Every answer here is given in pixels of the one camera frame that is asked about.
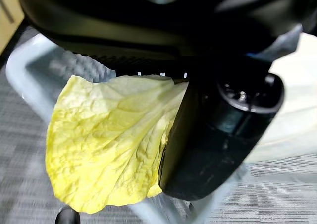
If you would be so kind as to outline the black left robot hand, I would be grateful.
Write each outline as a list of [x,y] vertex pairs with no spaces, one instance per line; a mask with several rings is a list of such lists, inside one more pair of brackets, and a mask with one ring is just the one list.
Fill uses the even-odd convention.
[[19,0],[59,46],[116,71],[189,85],[159,168],[163,192],[198,200],[221,186],[284,100],[272,63],[317,31],[317,0]]

